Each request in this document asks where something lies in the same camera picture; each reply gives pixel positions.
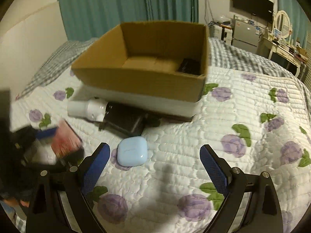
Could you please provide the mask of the person's left hand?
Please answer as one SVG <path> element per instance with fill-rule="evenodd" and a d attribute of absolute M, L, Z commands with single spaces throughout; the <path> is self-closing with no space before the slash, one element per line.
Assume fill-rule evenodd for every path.
<path fill-rule="evenodd" d="M 28 208 L 30 205 L 31 194 L 25 194 L 22 192 L 10 195 L 8 193 L 1 194 L 1 201 L 11 207 L 22 206 Z"/>

